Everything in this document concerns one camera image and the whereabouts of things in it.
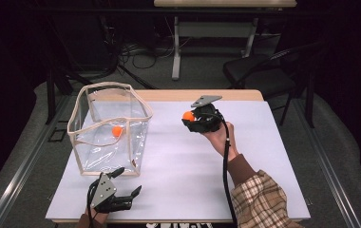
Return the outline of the person's right hand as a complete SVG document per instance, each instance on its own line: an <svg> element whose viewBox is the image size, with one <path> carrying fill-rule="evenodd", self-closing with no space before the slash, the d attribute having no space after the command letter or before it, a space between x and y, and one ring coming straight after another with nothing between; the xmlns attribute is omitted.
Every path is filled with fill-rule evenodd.
<svg viewBox="0 0 361 228"><path fill-rule="evenodd" d="M225 143L229 142L229 152L227 161L233 160L238 155L234 126L227 122L227 128L223 125L219 130L215 132L203 133L203 136L212 144L214 149L221 155L224 156L225 153Z"/></svg>

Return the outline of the white metal-frame desk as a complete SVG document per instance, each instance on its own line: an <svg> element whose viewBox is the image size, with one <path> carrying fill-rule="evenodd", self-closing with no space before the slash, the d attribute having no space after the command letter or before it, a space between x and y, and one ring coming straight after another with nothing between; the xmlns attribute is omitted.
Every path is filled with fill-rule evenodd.
<svg viewBox="0 0 361 228"><path fill-rule="evenodd" d="M235 10L282 10L294 8L296 0L154 0L154 6L159 8L187 8L190 10L219 10L220 8ZM257 18L241 22L208 22L204 20L182 21L174 17L174 62L172 79L180 78L181 70L181 37L234 37L246 38L247 43L242 56L250 54L252 43L257 31Z"/></svg>

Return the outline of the black metal stand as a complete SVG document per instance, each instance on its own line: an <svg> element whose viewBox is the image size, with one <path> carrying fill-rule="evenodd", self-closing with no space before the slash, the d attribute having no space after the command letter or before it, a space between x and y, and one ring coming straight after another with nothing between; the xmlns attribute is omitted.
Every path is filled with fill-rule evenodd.
<svg viewBox="0 0 361 228"><path fill-rule="evenodd" d="M45 43L45 54L47 57L47 124L50 124L56 116L56 96L55 88L68 96L73 92L73 87L70 84L70 80L75 80L85 86L90 85L91 82L69 70L63 64L63 57L59 54L62 49L62 43L59 40L59 36L56 34L50 34L46 36Z"/></svg>

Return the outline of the clear bag with beige trim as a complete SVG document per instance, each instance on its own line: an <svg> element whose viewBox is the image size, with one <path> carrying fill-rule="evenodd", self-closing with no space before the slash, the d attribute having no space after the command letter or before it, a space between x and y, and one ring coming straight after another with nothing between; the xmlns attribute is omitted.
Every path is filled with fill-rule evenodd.
<svg viewBox="0 0 361 228"><path fill-rule="evenodd" d="M126 175L140 175L152 117L152 108L131 85L104 82L84 86L67 124L80 173L98 175L124 167ZM123 128L120 137L112 135L116 125Z"/></svg>

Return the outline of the person's black-and-white patterned clothing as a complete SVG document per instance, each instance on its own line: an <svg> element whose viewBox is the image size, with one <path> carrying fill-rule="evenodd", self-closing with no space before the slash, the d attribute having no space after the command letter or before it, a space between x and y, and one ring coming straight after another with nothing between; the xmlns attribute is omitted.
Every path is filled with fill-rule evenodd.
<svg viewBox="0 0 361 228"><path fill-rule="evenodd" d="M214 228L212 223L146 223L143 228Z"/></svg>

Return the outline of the metal floor rail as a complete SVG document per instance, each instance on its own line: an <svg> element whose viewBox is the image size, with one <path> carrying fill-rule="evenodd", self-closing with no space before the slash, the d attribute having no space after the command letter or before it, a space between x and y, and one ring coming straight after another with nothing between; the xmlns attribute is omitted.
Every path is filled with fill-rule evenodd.
<svg viewBox="0 0 361 228"><path fill-rule="evenodd" d="M44 152L44 144L48 142L48 137L65 111L69 99L70 97L65 95L59 98L49 120L48 102L37 98L28 123L0 172L0 227Z"/></svg>
<svg viewBox="0 0 361 228"><path fill-rule="evenodd" d="M313 147L320 169L325 177L327 184L329 185L334 201L336 202L336 205L343 220L346 223L347 228L361 228L361 222L352 208L352 204L333 169L333 166L326 154L326 150L318 138L316 130L311 128L307 123L304 105L300 101L296 100L293 100L292 104Z"/></svg>

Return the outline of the white table sheet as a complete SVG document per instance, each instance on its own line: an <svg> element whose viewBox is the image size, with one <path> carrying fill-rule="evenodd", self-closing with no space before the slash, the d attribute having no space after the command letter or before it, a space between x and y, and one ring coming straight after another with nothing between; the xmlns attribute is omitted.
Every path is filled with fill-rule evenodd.
<svg viewBox="0 0 361 228"><path fill-rule="evenodd" d="M140 191L130 209L112 222L228 222L222 158L199 133L183 124L190 102L96 102L74 112L67 126L73 150L46 217L79 219L89 185L101 172L123 167L114 193ZM217 101L216 109L235 127L237 151L254 169L270 175L287 196L291 219L308 219L309 210L286 153L271 108L259 101Z"/></svg>

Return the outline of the black folding chair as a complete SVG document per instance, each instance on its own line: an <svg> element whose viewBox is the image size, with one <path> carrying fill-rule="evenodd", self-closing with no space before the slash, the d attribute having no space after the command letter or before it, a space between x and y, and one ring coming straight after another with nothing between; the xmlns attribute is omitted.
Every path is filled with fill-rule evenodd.
<svg viewBox="0 0 361 228"><path fill-rule="evenodd" d="M284 111L280 125L284 124L292 98L306 90L305 119L313 127L314 76L323 52L324 43L314 42L269 56L258 54L229 61L222 70L230 88L256 89L264 100L287 94L286 104L281 106Z"/></svg>

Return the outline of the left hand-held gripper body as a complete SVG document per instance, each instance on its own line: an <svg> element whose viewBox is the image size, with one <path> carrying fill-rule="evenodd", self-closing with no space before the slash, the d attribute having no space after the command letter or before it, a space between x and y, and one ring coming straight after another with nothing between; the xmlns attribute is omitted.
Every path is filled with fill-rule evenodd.
<svg viewBox="0 0 361 228"><path fill-rule="evenodd" d="M87 208L94 208L99 213L111 213L130 210L133 198L130 196L116 197L117 187L107 176L101 173L99 178L92 182L87 193Z"/></svg>

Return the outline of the wooden table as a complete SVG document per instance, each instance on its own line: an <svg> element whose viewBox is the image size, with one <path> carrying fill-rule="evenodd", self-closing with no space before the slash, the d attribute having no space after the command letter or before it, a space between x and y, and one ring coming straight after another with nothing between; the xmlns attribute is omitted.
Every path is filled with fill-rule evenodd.
<svg viewBox="0 0 361 228"><path fill-rule="evenodd" d="M138 177L114 179L119 195L142 186L128 211L110 215L112 222L228 222L230 209L222 183L222 161L211 144L181 122L199 90L142 90L154 115ZM295 177L269 105L254 90L220 90L215 103L235 127L237 149L254 169L269 174L287 195L291 219L310 213Z"/></svg>

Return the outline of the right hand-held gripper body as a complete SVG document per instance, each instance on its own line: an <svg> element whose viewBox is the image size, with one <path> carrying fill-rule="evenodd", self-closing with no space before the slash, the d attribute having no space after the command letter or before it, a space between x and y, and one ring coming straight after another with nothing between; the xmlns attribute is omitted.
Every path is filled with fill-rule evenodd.
<svg viewBox="0 0 361 228"><path fill-rule="evenodd" d="M219 95L202 95L191 106L199 107L200 114L194 115L195 121L201 126L200 133L215 132L222 124L222 114L214 107L213 102L221 99Z"/></svg>

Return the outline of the person's left hand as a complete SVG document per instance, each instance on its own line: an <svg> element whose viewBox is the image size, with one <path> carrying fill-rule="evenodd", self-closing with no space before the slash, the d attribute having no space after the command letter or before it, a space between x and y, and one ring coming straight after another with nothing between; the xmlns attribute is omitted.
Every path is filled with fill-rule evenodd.
<svg viewBox="0 0 361 228"><path fill-rule="evenodd" d="M86 209L85 214L89 218L90 221L96 221L100 224L105 224L105 222L108 218L108 214L99 213L94 208Z"/></svg>

